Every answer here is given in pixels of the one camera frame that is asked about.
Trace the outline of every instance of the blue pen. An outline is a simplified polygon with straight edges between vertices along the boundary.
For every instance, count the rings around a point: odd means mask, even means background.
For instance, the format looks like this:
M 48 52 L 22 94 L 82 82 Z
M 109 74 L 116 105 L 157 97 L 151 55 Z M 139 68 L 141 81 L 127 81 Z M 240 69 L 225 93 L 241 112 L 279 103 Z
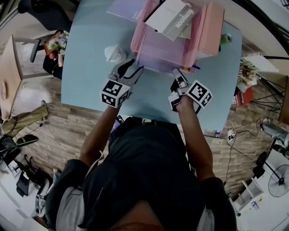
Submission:
M 198 66 L 196 66 L 196 65 L 193 65 L 192 67 L 200 70 L 200 67 L 198 67 Z

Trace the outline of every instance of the cloth on floor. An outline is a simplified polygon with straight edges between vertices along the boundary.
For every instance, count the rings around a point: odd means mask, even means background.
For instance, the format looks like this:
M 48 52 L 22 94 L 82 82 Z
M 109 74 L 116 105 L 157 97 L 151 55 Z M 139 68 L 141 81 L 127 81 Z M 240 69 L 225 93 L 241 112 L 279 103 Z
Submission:
M 14 137 L 23 128 L 40 121 L 48 115 L 45 105 L 42 105 L 32 112 L 21 113 L 17 116 L 11 117 L 9 120 L 0 125 L 0 135 L 9 135 Z

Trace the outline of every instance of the hand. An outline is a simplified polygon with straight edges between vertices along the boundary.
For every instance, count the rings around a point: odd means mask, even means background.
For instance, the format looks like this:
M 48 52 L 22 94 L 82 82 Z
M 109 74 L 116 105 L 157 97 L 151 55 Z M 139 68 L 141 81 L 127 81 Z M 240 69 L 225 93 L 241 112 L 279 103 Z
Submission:
M 194 110 L 194 100 L 189 96 L 182 96 L 182 101 L 176 106 L 178 112 L 183 111 L 185 109 L 193 109 Z

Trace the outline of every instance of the dark t-shirt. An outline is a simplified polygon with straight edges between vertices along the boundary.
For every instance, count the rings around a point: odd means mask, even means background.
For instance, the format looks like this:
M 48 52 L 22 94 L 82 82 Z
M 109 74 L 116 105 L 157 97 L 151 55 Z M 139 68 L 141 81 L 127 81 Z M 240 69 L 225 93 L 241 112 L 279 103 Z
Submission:
M 88 167 L 70 160 L 46 203 L 49 227 L 54 229 L 62 194 L 82 189 L 83 227 L 104 231 L 137 202 L 145 200 L 164 229 L 195 230 L 205 206 L 212 209 L 215 230 L 236 230 L 234 210 L 219 178 L 200 184 L 190 171 L 185 151 L 172 134 L 159 126 L 135 127 L 110 145 L 103 164 L 86 179 Z

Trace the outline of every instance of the wooden table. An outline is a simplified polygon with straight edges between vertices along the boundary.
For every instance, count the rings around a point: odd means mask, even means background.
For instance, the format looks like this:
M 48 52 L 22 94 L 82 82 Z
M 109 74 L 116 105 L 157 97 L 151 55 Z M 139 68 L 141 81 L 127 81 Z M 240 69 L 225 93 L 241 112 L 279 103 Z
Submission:
M 283 98 L 282 108 L 280 111 L 279 121 L 289 125 L 289 77 L 286 78 L 285 95 Z

